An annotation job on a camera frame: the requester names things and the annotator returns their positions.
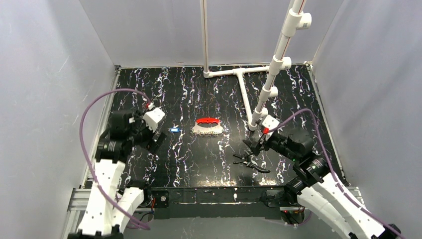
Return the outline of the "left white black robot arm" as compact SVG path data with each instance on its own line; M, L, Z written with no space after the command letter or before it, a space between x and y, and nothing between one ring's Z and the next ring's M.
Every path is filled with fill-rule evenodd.
M93 185L84 216L69 239L121 239L135 209L150 196L148 182L132 180L117 200L120 177L134 146L153 154L165 139L154 139L165 113L160 108L146 112L121 110L110 115L109 126L100 135L93 170Z

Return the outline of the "metal plate with red handle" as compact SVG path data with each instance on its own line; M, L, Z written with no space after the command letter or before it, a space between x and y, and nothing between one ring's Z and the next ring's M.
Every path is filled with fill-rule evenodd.
M220 135L223 134L223 127L219 119L200 118L196 120L192 133L197 135Z

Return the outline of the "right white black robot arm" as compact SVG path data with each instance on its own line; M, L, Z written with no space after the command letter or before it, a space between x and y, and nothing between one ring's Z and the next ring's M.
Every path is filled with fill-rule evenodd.
M269 149L292 160L296 177L280 193L281 201L308 208L343 239L397 239L395 224L383 225L368 215L364 205L348 190L329 167L328 161L313 151L313 139L302 128L287 136L267 129L261 138L243 141L249 148L241 158L259 172L268 170L251 162L252 155Z

